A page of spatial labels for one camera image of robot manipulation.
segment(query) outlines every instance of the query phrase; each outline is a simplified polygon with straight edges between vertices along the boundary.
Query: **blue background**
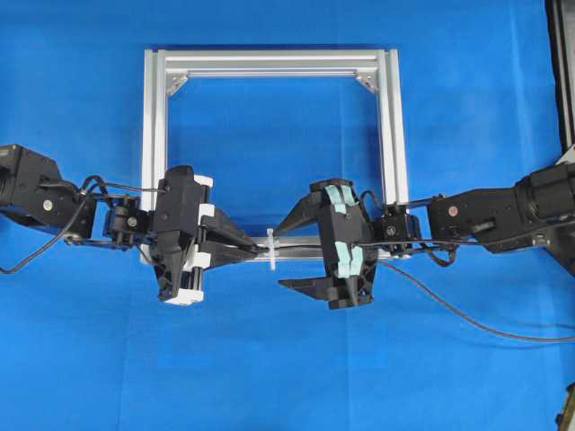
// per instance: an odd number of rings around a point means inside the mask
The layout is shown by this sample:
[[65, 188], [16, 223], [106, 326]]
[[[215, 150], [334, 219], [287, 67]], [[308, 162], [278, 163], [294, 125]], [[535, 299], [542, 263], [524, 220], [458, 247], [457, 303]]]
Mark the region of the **blue background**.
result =
[[[544, 6], [527, 0], [4, 0], [0, 142], [68, 180], [138, 184], [144, 49], [262, 44], [400, 50], [412, 198], [509, 186], [560, 156]], [[215, 177], [215, 203], [262, 234], [313, 180], [380, 192], [375, 126], [352, 81], [198, 80], [171, 100], [170, 164]], [[0, 231], [5, 266], [47, 240]], [[399, 265], [492, 326], [574, 329], [573, 280], [542, 251]], [[553, 429], [573, 347], [495, 339], [385, 268], [376, 302], [347, 311], [276, 283], [321, 272], [220, 268], [205, 303], [171, 308], [136, 253], [59, 244], [1, 280], [0, 429]]]

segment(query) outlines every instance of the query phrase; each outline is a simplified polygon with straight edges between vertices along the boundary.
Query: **cable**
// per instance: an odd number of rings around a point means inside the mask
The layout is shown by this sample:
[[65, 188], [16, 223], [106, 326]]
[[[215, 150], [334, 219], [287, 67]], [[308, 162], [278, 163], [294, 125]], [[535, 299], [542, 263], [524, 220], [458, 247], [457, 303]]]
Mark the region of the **cable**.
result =
[[[100, 191], [102, 192], [102, 194], [107, 195], [108, 190], [106, 189], [106, 185], [104, 184], [104, 180], [100, 175], [90, 175], [88, 178], [86, 178], [84, 180], [84, 184], [82, 184], [82, 188], [80, 189], [81, 190], [80, 192], [84, 194], [84, 192], [88, 188], [88, 184], [90, 184], [93, 180], [95, 180], [96, 184], [100, 187]], [[110, 198], [104, 198], [104, 202], [106, 202], [106, 205], [108, 206], [109, 209], [114, 208], [114, 203], [112, 202], [112, 200]]]
[[55, 189], [70, 189], [75, 194], [78, 194], [80, 192], [80, 189], [73, 182], [65, 181], [65, 180], [43, 181], [39, 184], [39, 186], [40, 187], [46, 187], [46, 188], [55, 188]]
[[478, 321], [476, 321], [475, 319], [473, 319], [472, 317], [469, 317], [467, 314], [465, 314], [464, 312], [462, 312], [461, 310], [459, 310], [458, 308], [456, 308], [454, 305], [452, 305], [451, 303], [448, 303], [447, 301], [445, 301], [443, 298], [441, 298], [439, 295], [435, 294], [431, 289], [429, 289], [428, 287], [424, 286], [417, 278], [415, 278], [414, 276], [408, 274], [407, 272], [402, 271], [401, 269], [390, 265], [389, 263], [386, 262], [382, 262], [382, 264], [386, 267], [388, 267], [389, 269], [397, 272], [398, 274], [402, 275], [403, 277], [407, 278], [408, 280], [410, 280], [414, 285], [416, 285], [418, 288], [420, 288], [423, 292], [425, 292], [428, 296], [431, 297], [431, 299], [433, 299], [434, 301], [437, 301], [438, 303], [440, 303], [441, 305], [443, 305], [445, 308], [447, 308], [450, 312], [458, 315], [459, 317], [461, 317], [463, 320], [467, 321], [467, 323], [470, 323], [471, 325], [473, 325], [475, 328], [479, 329], [479, 330], [485, 330], [487, 332], [489, 332], [492, 335], [496, 335], [498, 337], [503, 337], [505, 339], [518, 339], [520, 341], [533, 341], [535, 343], [548, 343], [548, 344], [554, 344], [554, 343], [573, 343], [575, 342], [575, 337], [562, 337], [562, 338], [544, 338], [544, 337], [529, 337], [526, 335], [518, 335], [518, 334], [513, 334], [510, 332], [504, 332], [502, 330], [495, 330], [493, 328], [490, 328], [488, 326], [483, 325], [482, 323], [479, 323]]
[[[58, 232], [56, 235], [54, 235], [54, 237], [50, 241], [46, 242], [39, 249], [37, 249], [31, 255], [29, 255], [27, 258], [21, 260], [14, 267], [12, 267], [10, 269], [0, 268], [0, 274], [10, 275], [10, 274], [13, 274], [13, 273], [19, 271], [20, 269], [22, 269], [23, 267], [28, 265], [32, 260], [39, 257], [40, 254], [44, 253], [46, 250], [48, 250], [50, 247], [52, 247], [56, 242], [58, 242], [58, 240], [60, 240], [66, 234], [68, 229], [70, 229], [70, 227], [72, 227], [72, 224], [75, 223], [76, 219], [80, 215], [80, 212], [85, 207], [86, 202], [88, 201], [88, 198], [91, 198], [93, 196], [94, 189], [100, 188], [104, 197], [108, 195], [108, 190], [106, 189], [106, 185], [108, 185], [108, 184], [103, 182], [102, 178], [98, 175], [92, 175], [91, 177], [88, 177], [84, 181], [84, 185], [82, 186], [82, 189], [85, 189], [85, 187], [88, 184], [90, 184], [90, 182], [94, 179], [96, 179], [98, 182], [96, 182], [96, 184], [93, 184], [85, 193], [82, 193], [79, 195], [80, 197], [83, 197], [83, 198], [80, 201], [78, 208], [70, 216], [70, 219], [67, 221], [67, 223], [64, 225], [64, 227], [60, 230], [60, 232]], [[67, 187], [67, 188], [70, 188], [70, 185], [73, 185], [73, 184], [69, 181], [45, 181], [45, 182], [42, 182], [40, 184], [41, 187]], [[143, 191], [143, 192], [158, 191], [156, 189], [139, 189], [139, 188], [135, 188], [135, 187], [132, 188], [132, 187], [122, 186], [121, 184], [115, 184], [115, 183], [110, 183], [110, 187], [114, 187], [117, 189], [122, 189], [122, 188], [137, 189], [137, 191]], [[86, 245], [95, 245], [95, 246], [101, 245], [101, 244], [96, 244], [96, 243], [97, 243], [96, 241], [93, 241], [93, 243], [86, 244]]]
[[[445, 248], [439, 247], [438, 245], [431, 245], [431, 246], [428, 245], [427, 247], [428, 247], [427, 250], [430, 251], [445, 251]], [[392, 257], [405, 256], [405, 255], [416, 256], [422, 253], [427, 253], [427, 251], [426, 249], [419, 247], [418, 249], [406, 249], [400, 252], [392, 251], [391, 255]]]
[[44, 245], [42, 245], [39, 249], [37, 249], [36, 251], [34, 251], [30, 256], [28, 256], [26, 259], [22, 260], [20, 263], [18, 263], [16, 266], [14, 266], [13, 268], [10, 269], [3, 269], [0, 268], [0, 274], [13, 274], [14, 272], [19, 271], [20, 269], [22, 269], [23, 267], [25, 267], [26, 265], [28, 265], [32, 260], [36, 259], [40, 254], [42, 254], [44, 251], [46, 251], [47, 249], [49, 249], [50, 247], [52, 247], [56, 242], [58, 242], [58, 240], [60, 238], [62, 238], [67, 230], [72, 227], [72, 224], [74, 224], [75, 220], [78, 218], [78, 216], [80, 215], [80, 212], [82, 211], [82, 209], [85, 207], [86, 202], [88, 201], [88, 197], [90, 196], [90, 194], [92, 193], [92, 191], [97, 187], [97, 184], [94, 184], [93, 186], [91, 186], [89, 188], [88, 194], [84, 197], [84, 199], [82, 199], [82, 201], [80, 202], [80, 205], [78, 205], [78, 208], [75, 210], [75, 212], [72, 214], [72, 216], [70, 217], [70, 219], [68, 220], [68, 222], [66, 223], [66, 225], [62, 228], [62, 230], [60, 230], [60, 232], [58, 232], [56, 235], [54, 235], [54, 237], [46, 242]]
[[111, 250], [121, 250], [121, 251], [126, 251], [129, 249], [128, 245], [117, 244], [116, 242], [104, 241], [104, 240], [78, 240], [78, 241], [71, 240], [70, 242], [66, 241], [66, 243], [75, 246], [96, 247], [100, 249], [107, 248]]
[[366, 203], [364, 201], [366, 195], [371, 196], [372, 200], [374, 201], [374, 205], [377, 208], [381, 209], [382, 211], [384, 210], [384, 206], [379, 203], [379, 199], [377, 198], [376, 194], [372, 190], [366, 190], [363, 193], [361, 193], [361, 195], [359, 195], [359, 199], [361, 199], [361, 203], [363, 204], [363, 206], [366, 205]]
[[153, 260], [151, 260], [150, 258], [148, 258], [147, 255], [142, 250], [142, 247], [140, 245], [136, 245], [136, 248], [140, 252], [140, 254], [142, 255], [142, 257], [144, 258], [144, 260], [146, 261], [147, 264], [152, 265], [154, 267], [161, 267], [162, 266], [159, 263], [156, 263]]
[[449, 256], [449, 260], [443, 260], [441, 258], [439, 258], [434, 252], [433, 250], [428, 246], [428, 244], [426, 244], [425, 242], [421, 243], [421, 248], [426, 252], [426, 254], [429, 256], [429, 258], [431, 260], [433, 260], [434, 263], [438, 264], [440, 267], [442, 268], [447, 268], [450, 267], [451, 265], [453, 265], [454, 263], [456, 263], [456, 259], [457, 259], [457, 248], [459, 247], [458, 245], [454, 246], [454, 247], [450, 247], [447, 250], [447, 255]]
[[102, 184], [104, 187], [111, 187], [113, 189], [124, 189], [129, 191], [141, 191], [141, 192], [151, 192], [151, 193], [165, 193], [164, 189], [142, 189], [140, 187], [124, 186], [122, 184], [116, 184], [115, 182], [104, 182]]
[[560, 222], [560, 223], [555, 223], [555, 224], [547, 224], [545, 226], [540, 226], [540, 227], [537, 227], [535, 229], [525, 231], [524, 233], [520, 233], [520, 234], [513, 235], [513, 236], [508, 236], [507, 238], [502, 238], [500, 240], [486, 241], [486, 242], [466, 241], [466, 240], [434, 240], [433, 238], [428, 238], [428, 239], [420, 238], [418, 240], [404, 240], [404, 241], [356, 242], [356, 245], [363, 245], [366, 247], [377, 247], [380, 245], [421, 244], [422, 242], [432, 242], [434, 244], [444, 244], [444, 245], [479, 245], [482, 247], [490, 247], [492, 245], [501, 244], [503, 242], [520, 240], [522, 238], [525, 238], [529, 234], [539, 232], [542, 229], [564, 227], [564, 226], [569, 226], [569, 225], [574, 225], [574, 224], [575, 224], [575, 220], [570, 220], [568, 222]]

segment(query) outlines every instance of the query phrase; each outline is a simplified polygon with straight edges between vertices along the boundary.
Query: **metal bar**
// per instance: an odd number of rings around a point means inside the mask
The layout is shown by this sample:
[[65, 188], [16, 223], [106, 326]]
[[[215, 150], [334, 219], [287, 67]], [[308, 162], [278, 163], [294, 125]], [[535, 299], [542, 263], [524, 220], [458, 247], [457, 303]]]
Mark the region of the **metal bar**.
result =
[[[154, 138], [155, 138], [155, 59], [154, 52], [147, 50], [144, 55], [144, 121], [142, 135], [142, 187], [152, 189], [154, 184]], [[149, 211], [155, 207], [152, 193], [142, 193], [140, 206]]]
[[399, 76], [399, 58], [397, 49], [387, 53], [387, 79], [389, 80], [389, 109], [392, 123], [392, 142], [394, 144], [395, 193], [398, 202], [409, 201], [409, 182], [407, 178], [407, 157], [405, 154], [405, 136], [403, 134], [402, 86]]
[[[186, 77], [376, 77], [379, 151], [384, 201], [409, 201], [405, 163], [402, 100], [397, 52], [352, 50], [251, 50], [251, 51], [146, 51], [144, 79], [144, 136], [142, 184], [155, 187], [167, 169], [168, 88], [170, 95]], [[155, 194], [142, 196], [145, 210], [155, 208]], [[267, 238], [258, 238], [266, 245]], [[282, 245], [319, 245], [317, 237], [279, 239]], [[380, 252], [380, 259], [389, 256]], [[317, 248], [279, 249], [276, 259], [321, 259]], [[269, 259], [263, 253], [255, 261]]]
[[[160, 50], [156, 54], [155, 76], [155, 139], [154, 139], [154, 185], [164, 177], [167, 169], [167, 122], [168, 107], [166, 94], [165, 76], [165, 51]], [[155, 193], [153, 195], [152, 208], [155, 208]]]
[[306, 60], [374, 60], [377, 49], [257, 49], [257, 50], [171, 50], [166, 61], [306, 61]]
[[565, 153], [575, 142], [575, 0], [546, 0], [555, 98]]
[[[261, 247], [268, 246], [268, 237], [262, 236], [252, 238]], [[323, 259], [322, 249], [318, 248], [320, 239], [318, 236], [287, 236], [276, 238], [276, 260], [321, 260]], [[297, 249], [282, 249], [282, 247], [298, 247]], [[390, 259], [387, 251], [379, 251], [379, 259]], [[262, 253], [250, 262], [268, 262], [269, 253]]]
[[266, 75], [275, 71], [283, 73], [291, 72], [293, 76], [300, 73], [316, 72], [336, 73], [342, 75], [354, 74], [357, 71], [375, 71], [377, 63], [368, 60], [214, 60], [214, 61], [171, 61], [166, 62], [166, 72], [168, 73], [189, 73], [194, 75], [200, 73], [261, 73]]
[[397, 201], [395, 187], [395, 151], [392, 125], [389, 113], [389, 91], [385, 51], [380, 50], [377, 58], [377, 115], [379, 116], [379, 161], [381, 166], [381, 188], [386, 204]]

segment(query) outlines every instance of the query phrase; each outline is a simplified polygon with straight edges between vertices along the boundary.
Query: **aluminum frame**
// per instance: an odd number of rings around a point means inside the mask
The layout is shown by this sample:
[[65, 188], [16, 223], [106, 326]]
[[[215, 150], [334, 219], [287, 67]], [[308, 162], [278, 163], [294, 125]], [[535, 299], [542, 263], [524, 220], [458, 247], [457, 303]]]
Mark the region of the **aluminum frame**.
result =
[[[376, 96], [383, 201], [408, 202], [409, 190], [399, 58], [396, 49], [164, 50], [147, 49], [144, 62], [142, 187], [157, 186], [167, 170], [168, 101], [191, 78], [355, 78]], [[155, 208], [155, 193], [143, 193], [141, 208]], [[265, 244], [266, 238], [255, 238]], [[318, 237], [287, 237], [279, 245], [319, 244]], [[276, 251], [278, 260], [320, 259], [321, 251]], [[388, 257], [380, 252], [380, 259]], [[256, 261], [269, 260], [267, 253]]]

